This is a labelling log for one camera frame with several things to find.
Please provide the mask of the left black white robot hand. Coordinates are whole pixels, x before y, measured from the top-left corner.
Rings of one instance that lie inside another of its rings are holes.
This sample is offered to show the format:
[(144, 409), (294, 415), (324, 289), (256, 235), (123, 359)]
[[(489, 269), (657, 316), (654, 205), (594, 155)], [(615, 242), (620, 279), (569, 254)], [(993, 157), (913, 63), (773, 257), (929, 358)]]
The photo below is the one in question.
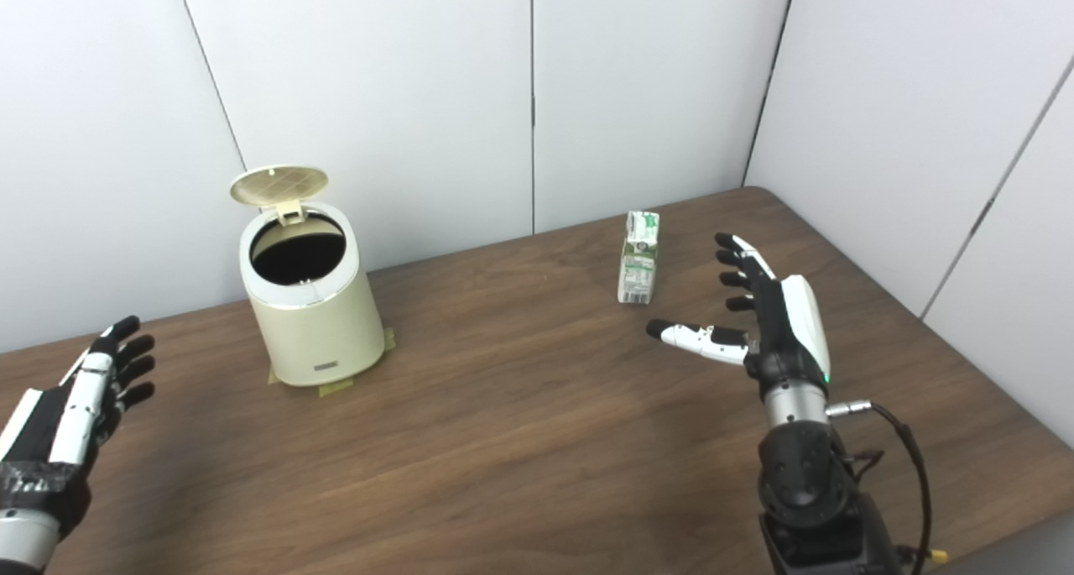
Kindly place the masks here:
[(128, 316), (95, 337), (59, 383), (23, 393), (3, 431), (3, 516), (38, 511), (66, 538), (91, 506), (89, 476), (124, 414), (154, 396), (156, 339)]

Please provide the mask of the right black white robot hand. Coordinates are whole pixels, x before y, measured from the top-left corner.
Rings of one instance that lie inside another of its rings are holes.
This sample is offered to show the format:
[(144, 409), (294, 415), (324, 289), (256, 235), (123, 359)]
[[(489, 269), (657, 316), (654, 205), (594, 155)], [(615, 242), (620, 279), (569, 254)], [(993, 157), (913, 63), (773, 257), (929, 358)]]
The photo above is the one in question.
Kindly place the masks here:
[(729, 327), (649, 320), (649, 337), (698, 354), (709, 360), (739, 365), (759, 384), (763, 396), (794, 380), (827, 391), (830, 354), (822, 329), (816, 293), (802, 275), (778, 278), (771, 265), (751, 243), (729, 233), (714, 235), (715, 258), (729, 270), (720, 281), (743, 294), (729, 297), (731, 312), (755, 315), (755, 332)]

